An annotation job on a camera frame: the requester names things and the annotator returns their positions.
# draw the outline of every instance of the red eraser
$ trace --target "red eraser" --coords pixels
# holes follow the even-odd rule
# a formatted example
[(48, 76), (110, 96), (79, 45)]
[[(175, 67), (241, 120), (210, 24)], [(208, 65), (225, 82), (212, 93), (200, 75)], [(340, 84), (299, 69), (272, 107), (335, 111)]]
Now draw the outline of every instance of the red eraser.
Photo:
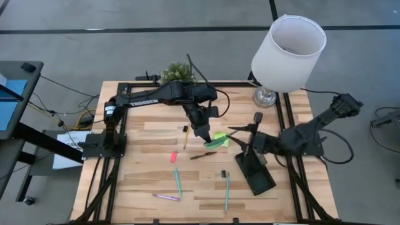
[(173, 153), (171, 154), (171, 163), (175, 163), (176, 155), (177, 155), (176, 152), (173, 152)]

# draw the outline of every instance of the white lampshade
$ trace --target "white lampshade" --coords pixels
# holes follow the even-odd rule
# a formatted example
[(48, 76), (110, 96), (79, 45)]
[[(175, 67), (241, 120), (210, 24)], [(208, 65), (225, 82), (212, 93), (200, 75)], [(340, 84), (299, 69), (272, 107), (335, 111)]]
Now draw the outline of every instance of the white lampshade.
[(316, 22), (284, 15), (272, 24), (252, 59), (251, 71), (269, 90), (298, 90), (307, 82), (325, 45), (325, 32)]

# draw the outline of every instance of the wooden table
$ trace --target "wooden table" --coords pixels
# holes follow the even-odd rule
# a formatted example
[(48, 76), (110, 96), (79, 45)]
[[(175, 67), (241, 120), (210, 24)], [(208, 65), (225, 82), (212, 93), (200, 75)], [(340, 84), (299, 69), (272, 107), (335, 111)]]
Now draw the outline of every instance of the wooden table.
[[(103, 82), (95, 121), (103, 119), (104, 102), (116, 94), (117, 86), (117, 81)], [(134, 87), (133, 91), (145, 89), (151, 88)], [(231, 107), (224, 117), (210, 119), (211, 135), (217, 131), (228, 132), (228, 126), (245, 126), (251, 123), (254, 113), (258, 111), (264, 113), (259, 130), (278, 135), (280, 128), (276, 107), (261, 109), (255, 106), (252, 100), (253, 87), (219, 89), (229, 94)], [(312, 119), (308, 97), (304, 91), (295, 91), (290, 94), (290, 98), (296, 124)], [(283, 97), (281, 99), (288, 127)], [(219, 94), (219, 98), (213, 104), (217, 105), (220, 111), (224, 111), (227, 107), (226, 97)], [(237, 144), (230, 142), (228, 148), (217, 148), (218, 153), (213, 156), (189, 160), (190, 157), (207, 151), (203, 147), (204, 141), (194, 137), (193, 132), (189, 135), (186, 150), (183, 150), (185, 134), (177, 127), (186, 125), (189, 120), (181, 106), (155, 104), (130, 109), (127, 115), (128, 144), (119, 168), (112, 223), (151, 223), (153, 219), (160, 219), (161, 223), (231, 223), (233, 218), (239, 218), (241, 223), (296, 221), (288, 171), (276, 162), (272, 154), (266, 155), (267, 168), (277, 186), (253, 196), (234, 160), (234, 156), (241, 152)], [(93, 131), (100, 133), (104, 128), (105, 125), (100, 122), (93, 126)], [(247, 140), (248, 136), (247, 132), (235, 134), (235, 137), (243, 141)], [(178, 152), (174, 164), (169, 162), (173, 151)], [(331, 216), (336, 217), (336, 207), (325, 166), (315, 157), (303, 159), (311, 192), (321, 206)], [(97, 159), (88, 159), (84, 163), (72, 219), (84, 211), (96, 161)], [(103, 161), (100, 162), (95, 177), (91, 198), (98, 190), (102, 163)], [(181, 180), (181, 202), (151, 196), (179, 196), (173, 172), (175, 167), (179, 170)], [(221, 177), (221, 170), (229, 171), (231, 175), (227, 214), (224, 214), (226, 180)], [(303, 217), (306, 218), (303, 194), (300, 190), (299, 193)], [(101, 219), (105, 217), (107, 198), (108, 193), (103, 199)]]

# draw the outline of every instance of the potted plant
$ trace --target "potted plant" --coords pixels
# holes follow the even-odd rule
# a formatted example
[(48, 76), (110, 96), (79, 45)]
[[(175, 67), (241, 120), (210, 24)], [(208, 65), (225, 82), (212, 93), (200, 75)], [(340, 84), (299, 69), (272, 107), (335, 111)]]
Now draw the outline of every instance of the potted plant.
[(168, 69), (161, 72), (161, 84), (166, 84), (172, 81), (184, 81), (195, 83), (194, 73), (190, 70), (190, 65), (181, 62), (172, 62)]

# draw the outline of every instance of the floor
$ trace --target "floor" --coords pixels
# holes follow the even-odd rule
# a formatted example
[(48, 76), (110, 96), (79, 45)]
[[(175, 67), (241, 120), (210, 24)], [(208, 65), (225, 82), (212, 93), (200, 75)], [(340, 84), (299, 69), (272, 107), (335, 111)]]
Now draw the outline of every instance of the floor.
[[(184, 26), (270, 26), (267, 0), (0, 0), (7, 4), (0, 30), (156, 28)], [(322, 26), (400, 24), (397, 0), (275, 0), (278, 16), (297, 14)], [(192, 60), (209, 79), (246, 79), (250, 63), (267, 31), (147, 32), (108, 34), (2, 34), (0, 60), (44, 62), (42, 75), (98, 94), (102, 81), (133, 80), (159, 73), (171, 61)], [(369, 133), (375, 109), (399, 106), (400, 30), (326, 31), (327, 46), (306, 87), (351, 93), (364, 103), (351, 119), (329, 128), (347, 138), (355, 151), (345, 165), (328, 164), (340, 218), (345, 221), (398, 224), (400, 154), (379, 147)], [(76, 111), (85, 96), (40, 79), (35, 89), (48, 108)], [(330, 94), (309, 95), (314, 115), (325, 110)], [(64, 120), (74, 124), (77, 115)], [(58, 129), (48, 118), (27, 109), (22, 121), (37, 130)], [(400, 149), (386, 126), (374, 133), (380, 142)], [(329, 136), (326, 156), (348, 157), (345, 145)], [(80, 170), (58, 177), (35, 177), (28, 191), (37, 203), (14, 202), (24, 170), (15, 172), (0, 201), (0, 224), (63, 223), (73, 206)]]

